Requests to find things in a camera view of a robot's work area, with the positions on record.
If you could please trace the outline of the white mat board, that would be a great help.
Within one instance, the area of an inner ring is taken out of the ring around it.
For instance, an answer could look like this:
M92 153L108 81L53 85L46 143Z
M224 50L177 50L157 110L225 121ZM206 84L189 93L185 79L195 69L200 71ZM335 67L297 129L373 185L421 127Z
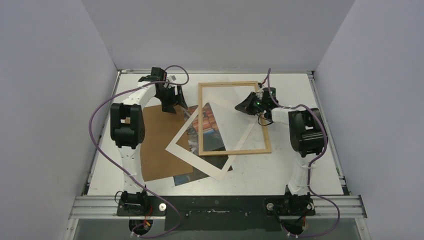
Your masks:
M230 153L218 153L218 151L213 151L213 153L218 153L219 156L228 156L228 160L225 165L222 168L218 168L177 144L178 139L185 133L185 131L195 120L198 114L199 107L194 109L193 113L190 115L190 117L184 123L178 133L174 136L174 138L171 140L165 150L171 153L172 155L178 157L179 159L183 160L184 162L188 163L193 168L200 170L201 172L214 178L217 181L221 181L238 155L231 155Z

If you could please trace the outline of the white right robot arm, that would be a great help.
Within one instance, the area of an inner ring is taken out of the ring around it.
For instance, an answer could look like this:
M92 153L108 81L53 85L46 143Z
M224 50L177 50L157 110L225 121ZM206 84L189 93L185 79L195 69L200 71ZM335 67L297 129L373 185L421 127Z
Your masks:
M328 136L320 110L303 104L281 106L276 99L274 87L251 92L234 109L247 115L258 116L270 124L279 123L288 126L290 144L297 156L286 186L291 195L283 199L282 207L286 213L296 214L303 207L303 202L298 196L310 193L309 186L315 161L327 149Z

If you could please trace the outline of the wooden picture frame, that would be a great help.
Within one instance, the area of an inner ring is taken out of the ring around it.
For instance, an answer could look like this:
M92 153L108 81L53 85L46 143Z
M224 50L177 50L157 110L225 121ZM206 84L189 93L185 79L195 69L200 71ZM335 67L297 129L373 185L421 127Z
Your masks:
M223 82L200 82L198 83L198 154L200 156L234 156L234 155L253 155L253 154L270 154L271 140L267 126L262 126L262 134L264 140L264 148L262 149L238 149L225 151L205 151L203 137L203 88L213 87L254 87L255 92L259 90L259 83L256 81L223 81Z

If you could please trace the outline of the clear acrylic sheet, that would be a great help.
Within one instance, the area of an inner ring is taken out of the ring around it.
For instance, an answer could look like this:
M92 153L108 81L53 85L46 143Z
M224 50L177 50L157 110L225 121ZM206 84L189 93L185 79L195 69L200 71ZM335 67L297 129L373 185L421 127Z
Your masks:
M202 88L202 100L211 107L227 151L265 148L262 127L258 125L257 117L235 109L254 90L252 85Z

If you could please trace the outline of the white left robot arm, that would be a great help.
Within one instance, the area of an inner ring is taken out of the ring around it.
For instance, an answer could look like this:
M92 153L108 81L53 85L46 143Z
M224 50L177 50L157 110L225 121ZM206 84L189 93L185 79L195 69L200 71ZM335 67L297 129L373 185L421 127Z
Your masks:
M110 106L110 137L122 160L125 192L138 194L146 187L140 157L146 133L143 109L156 98L164 113L176 114L176 106L187 107L182 86L176 82L175 76L168 75L166 69L153 67L149 75L138 80L137 87L128 97Z

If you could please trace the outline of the colourful photo print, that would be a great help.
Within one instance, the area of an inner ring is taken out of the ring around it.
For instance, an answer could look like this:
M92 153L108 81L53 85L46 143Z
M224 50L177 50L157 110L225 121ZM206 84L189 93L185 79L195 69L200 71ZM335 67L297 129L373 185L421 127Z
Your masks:
M194 112L195 108L197 108L196 105L183 110L185 122ZM210 104L206 103L202 110L203 110L202 112L203 149L205 151L211 151L211 152L225 151L226 148L221 138ZM197 156L199 156L198 129L199 129L199 119L197 116L194 119L194 121L189 125L188 129L184 132L184 134L179 138L181 140L183 137L188 137L188 140L182 141L183 143L188 143L188 149L185 149L185 150ZM229 156L227 155L211 155L211 156L199 156L199 157L219 169L223 168L223 166L225 165L225 163L227 162L229 158ZM232 166L229 167L227 172L231 172L231 171L233 171ZM180 186L180 185L188 184L188 183L205 179L205 178L212 178L212 177L208 176L207 174L193 167L192 173L186 173L186 174L174 176L173 181L175 186Z

